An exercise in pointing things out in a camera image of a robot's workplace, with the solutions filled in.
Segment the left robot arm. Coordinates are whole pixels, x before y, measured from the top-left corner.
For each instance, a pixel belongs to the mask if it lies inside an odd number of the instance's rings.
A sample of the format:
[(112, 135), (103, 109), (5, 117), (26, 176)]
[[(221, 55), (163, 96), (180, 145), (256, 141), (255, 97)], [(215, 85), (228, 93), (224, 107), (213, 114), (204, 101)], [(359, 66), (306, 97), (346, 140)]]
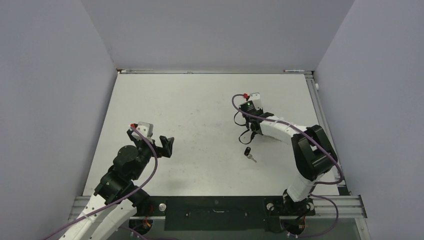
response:
[(77, 219), (68, 224), (62, 240), (107, 240), (130, 217), (153, 213), (149, 194), (135, 185), (147, 164), (154, 159), (153, 169), (158, 168), (159, 158), (170, 158), (174, 137), (159, 137), (157, 146), (150, 123), (132, 123), (127, 130), (132, 145), (118, 150), (112, 166), (100, 179), (85, 208)]

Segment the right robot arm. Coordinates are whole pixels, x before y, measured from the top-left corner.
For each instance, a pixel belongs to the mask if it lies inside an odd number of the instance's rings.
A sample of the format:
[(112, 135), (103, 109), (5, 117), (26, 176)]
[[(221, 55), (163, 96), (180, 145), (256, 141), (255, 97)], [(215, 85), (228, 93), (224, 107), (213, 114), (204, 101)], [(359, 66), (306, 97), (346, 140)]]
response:
[(324, 129), (319, 125), (301, 126), (290, 123), (272, 113), (256, 108), (249, 100), (237, 107), (253, 135), (271, 137), (292, 146), (297, 177), (285, 190), (283, 209), (297, 213), (316, 185), (336, 185), (340, 181), (323, 181), (321, 178), (334, 167), (341, 170), (334, 148)]

